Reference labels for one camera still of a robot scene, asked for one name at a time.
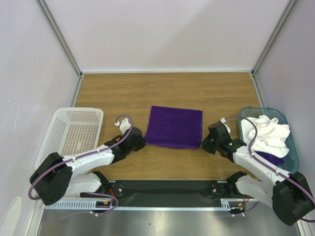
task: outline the white towel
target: white towel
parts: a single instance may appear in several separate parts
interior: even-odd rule
[[[262,151],[276,157],[285,157],[289,149],[285,145],[285,140],[290,134],[287,124],[278,124],[278,119],[269,119],[267,116],[250,119],[257,127],[258,135],[252,147],[254,151]],[[244,142],[249,144],[255,135],[255,129],[247,120],[241,121]]]

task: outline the white laundry basket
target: white laundry basket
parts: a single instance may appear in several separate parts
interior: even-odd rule
[[[35,162],[35,169],[53,152],[73,155],[96,148],[103,111],[69,107],[56,110]]]

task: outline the wooden table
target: wooden table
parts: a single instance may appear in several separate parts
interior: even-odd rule
[[[85,75],[76,106],[104,111],[101,145],[120,134],[114,122],[121,114],[131,116],[145,134],[151,106],[202,110],[205,138],[208,125],[243,107],[259,107],[259,103],[249,73],[136,73]],[[238,137],[237,120],[227,124],[232,138]],[[97,170],[108,179],[226,179],[245,171],[219,154],[201,149],[151,145]]]

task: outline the purple towel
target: purple towel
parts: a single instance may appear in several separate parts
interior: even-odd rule
[[[202,111],[152,106],[148,144],[198,149],[202,139]]]
[[[275,166],[284,165],[284,159],[283,158],[278,158],[272,154],[261,152],[261,151],[255,151],[255,152],[258,155],[260,155],[261,157],[265,158],[270,163],[274,164]]]

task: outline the purple fabric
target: purple fabric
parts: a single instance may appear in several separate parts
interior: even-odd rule
[[[255,151],[258,155],[261,157],[265,158],[267,161],[270,163],[274,164],[275,166],[280,166],[284,164],[284,159],[283,158],[278,158],[272,154],[261,152],[261,151]]]
[[[202,139],[202,111],[152,106],[148,144],[198,149]]]

